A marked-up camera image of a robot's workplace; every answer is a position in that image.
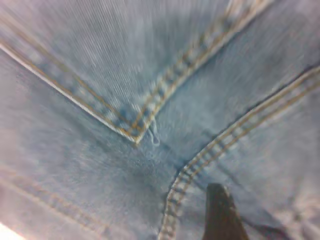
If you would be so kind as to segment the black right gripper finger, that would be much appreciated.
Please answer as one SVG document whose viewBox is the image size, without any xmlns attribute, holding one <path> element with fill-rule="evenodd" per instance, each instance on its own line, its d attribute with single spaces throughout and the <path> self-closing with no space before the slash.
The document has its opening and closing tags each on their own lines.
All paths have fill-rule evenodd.
<svg viewBox="0 0 320 240">
<path fill-rule="evenodd" d="M 219 183 L 210 183 L 206 192 L 204 240 L 248 240 L 228 189 Z"/>
</svg>

